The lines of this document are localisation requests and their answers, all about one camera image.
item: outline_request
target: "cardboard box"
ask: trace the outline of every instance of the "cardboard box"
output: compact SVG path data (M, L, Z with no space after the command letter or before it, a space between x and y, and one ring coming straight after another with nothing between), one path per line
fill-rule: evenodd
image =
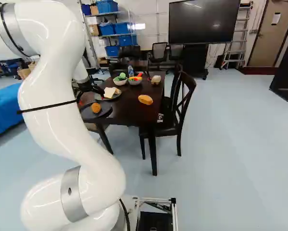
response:
M99 36L99 30L97 24L89 25L89 28L92 36Z
M97 6L90 6L91 15L99 14Z
M18 76L21 77L21 79L26 79L29 74L30 74L30 69L21 69L21 70L18 70Z
M107 64L108 60L105 57L98 58L99 64Z
M28 65L28 68L30 69L30 71L33 71L36 65L37 62L33 61L31 64Z

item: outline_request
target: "white bowl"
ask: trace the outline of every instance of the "white bowl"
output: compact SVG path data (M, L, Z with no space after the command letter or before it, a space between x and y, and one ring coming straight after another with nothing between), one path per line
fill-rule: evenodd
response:
M131 81L131 80L128 79L128 82L129 82L130 85L138 85L138 84L140 84L142 82L142 80L143 79L138 80L138 81Z
M127 81L128 81L127 78L125 80L121 80L121 81L116 81L113 79L114 84L116 84L117 86L122 86L122 85L126 84Z

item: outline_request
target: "tv stand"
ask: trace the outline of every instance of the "tv stand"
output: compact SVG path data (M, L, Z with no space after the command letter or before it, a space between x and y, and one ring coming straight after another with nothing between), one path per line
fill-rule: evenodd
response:
M208 70L205 68L208 44L185 45L183 50L183 71L193 77L206 80Z

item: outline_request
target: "blue cushion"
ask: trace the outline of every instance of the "blue cushion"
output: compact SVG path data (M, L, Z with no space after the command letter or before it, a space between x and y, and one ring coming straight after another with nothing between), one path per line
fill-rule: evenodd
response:
M19 110L17 95L20 85L17 83L0 89L0 134L23 120L22 115L16 113Z

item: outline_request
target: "sticker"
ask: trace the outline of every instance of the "sticker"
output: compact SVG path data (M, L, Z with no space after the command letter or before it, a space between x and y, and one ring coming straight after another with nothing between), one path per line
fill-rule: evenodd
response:
M273 25L273 26L277 25L279 20L280 20L280 16L281 16L280 12L275 12L274 15L273 15L273 19L272 19L271 25Z

